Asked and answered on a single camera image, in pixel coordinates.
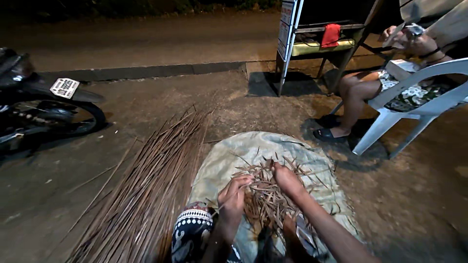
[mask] red cloth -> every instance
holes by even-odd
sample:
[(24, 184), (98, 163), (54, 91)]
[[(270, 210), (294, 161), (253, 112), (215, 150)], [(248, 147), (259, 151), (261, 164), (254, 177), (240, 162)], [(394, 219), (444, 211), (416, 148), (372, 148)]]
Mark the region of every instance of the red cloth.
[(328, 24), (325, 26), (321, 47), (336, 47), (340, 38), (340, 25)]

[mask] curb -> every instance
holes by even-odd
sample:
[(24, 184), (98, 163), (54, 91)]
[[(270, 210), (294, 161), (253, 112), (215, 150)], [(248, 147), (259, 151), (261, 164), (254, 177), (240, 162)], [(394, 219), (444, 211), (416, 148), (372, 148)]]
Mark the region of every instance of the curb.
[(39, 72), (45, 77), (70, 78), (78, 81), (101, 81), (120, 79), (143, 79), (151, 77), (170, 77), (180, 75), (200, 75), (237, 70), (245, 65), (242, 62), (219, 62), (208, 64), (186, 64), (168, 66), (141, 66), (106, 69), (83, 69), (70, 71)]

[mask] motorcycle license plate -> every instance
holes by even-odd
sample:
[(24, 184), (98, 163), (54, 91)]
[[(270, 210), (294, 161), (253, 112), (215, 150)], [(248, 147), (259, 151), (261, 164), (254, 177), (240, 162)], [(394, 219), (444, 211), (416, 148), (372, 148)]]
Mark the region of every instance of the motorcycle license plate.
[(79, 84), (80, 82), (76, 80), (60, 78), (52, 85), (51, 92), (57, 96), (71, 99)]

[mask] knee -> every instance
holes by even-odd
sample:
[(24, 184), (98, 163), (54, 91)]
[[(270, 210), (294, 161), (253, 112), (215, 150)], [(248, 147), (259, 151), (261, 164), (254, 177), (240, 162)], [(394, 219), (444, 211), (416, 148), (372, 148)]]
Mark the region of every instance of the knee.
[(363, 94), (362, 94), (362, 87), (361, 85), (352, 85), (348, 88), (348, 93), (347, 97), (350, 99), (359, 99), (359, 100), (364, 100)]
[(348, 74), (342, 77), (338, 83), (338, 90), (342, 95), (352, 86), (359, 83), (359, 80), (353, 74)]

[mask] white plastic chair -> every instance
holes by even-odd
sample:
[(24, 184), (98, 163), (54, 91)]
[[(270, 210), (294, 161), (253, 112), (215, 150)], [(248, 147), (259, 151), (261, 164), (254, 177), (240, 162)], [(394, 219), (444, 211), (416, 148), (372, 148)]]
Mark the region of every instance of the white plastic chair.
[[(468, 75), (468, 58), (451, 60), (423, 68), (413, 73), (409, 78), (400, 81), (395, 86), (382, 91), (372, 100), (369, 100), (369, 106), (377, 110), (380, 115), (377, 117), (371, 128), (366, 132), (356, 147), (354, 147), (352, 152), (357, 155), (361, 155), (402, 118), (419, 120), (419, 124), (416, 126), (416, 128), (414, 128), (409, 136), (390, 154), (390, 158), (395, 157), (442, 112), (456, 106), (468, 96), (468, 81), (408, 112), (397, 112), (389, 110), (385, 108), (384, 105), (399, 95), (401, 92), (424, 79), (432, 76), (451, 73), (461, 73)], [(331, 111), (331, 114), (335, 114), (342, 105), (343, 101), (341, 101)]]

